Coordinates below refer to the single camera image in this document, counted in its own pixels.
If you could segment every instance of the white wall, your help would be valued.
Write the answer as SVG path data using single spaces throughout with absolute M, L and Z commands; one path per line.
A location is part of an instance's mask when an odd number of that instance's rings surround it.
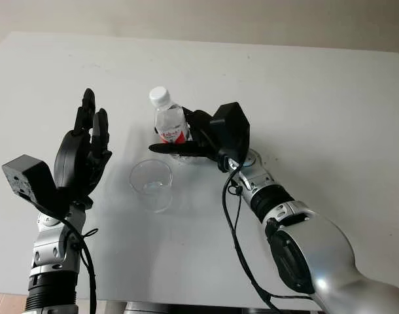
M 0 0 L 9 31 L 399 52 L 399 0 Z

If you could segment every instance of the white table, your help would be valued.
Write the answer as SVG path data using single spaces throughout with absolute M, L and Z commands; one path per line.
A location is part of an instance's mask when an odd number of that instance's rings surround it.
M 271 172 L 341 227 L 362 273 L 399 287 L 398 54 L 13 33 L 0 45 L 0 166 L 27 153 L 52 167 L 86 87 L 109 114 L 114 155 L 84 228 L 100 229 L 88 240 L 99 299 L 264 306 L 222 214 L 226 175 L 211 162 L 182 166 L 147 150 L 157 140 L 147 95 L 159 84 L 191 109 L 240 102 L 251 147 Z M 161 215 L 140 208 L 128 185 L 131 167 L 146 158 L 174 173 L 175 200 Z M 0 168 L 0 292 L 27 293 L 36 216 Z M 292 293 L 245 206 L 239 238 L 259 282 Z M 77 290 L 88 297 L 83 268 Z

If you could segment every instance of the tile floor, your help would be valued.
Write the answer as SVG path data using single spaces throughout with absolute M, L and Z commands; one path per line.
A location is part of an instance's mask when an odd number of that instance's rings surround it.
M 25 308 L 26 296 L 0 294 L 0 314 L 21 314 Z M 77 300 L 80 313 L 89 313 L 89 300 Z M 98 301 L 96 314 L 122 314 L 125 303 Z

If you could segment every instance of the white bottle cap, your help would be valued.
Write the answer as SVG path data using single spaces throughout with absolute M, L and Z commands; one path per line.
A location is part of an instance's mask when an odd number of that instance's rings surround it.
M 153 88 L 148 93 L 148 98 L 156 108 L 171 104 L 171 96 L 163 86 Z

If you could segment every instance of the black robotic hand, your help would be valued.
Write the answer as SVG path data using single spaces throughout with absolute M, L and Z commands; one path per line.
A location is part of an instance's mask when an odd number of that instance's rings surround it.
M 153 152 L 179 154 L 181 156 L 207 157 L 217 160 L 220 141 L 210 127 L 212 116 L 202 110 L 191 111 L 183 107 L 186 122 L 190 126 L 192 141 L 183 144 L 160 143 L 149 146 Z
M 91 208 L 93 202 L 88 195 L 101 180 L 112 155 L 108 142 L 107 112 L 95 112 L 95 95 L 88 88 L 78 108 L 75 127 L 66 133 L 58 150 L 54 180 L 45 162 L 28 155 L 3 165 L 3 172 L 15 194 L 44 214 L 63 218 L 71 203 Z
M 207 157 L 227 172 L 228 159 L 242 162 L 249 149 L 249 122 L 238 103 L 221 105 L 214 116 L 202 110 L 184 109 L 192 141 L 183 144 L 160 143 L 149 146 L 153 152 Z

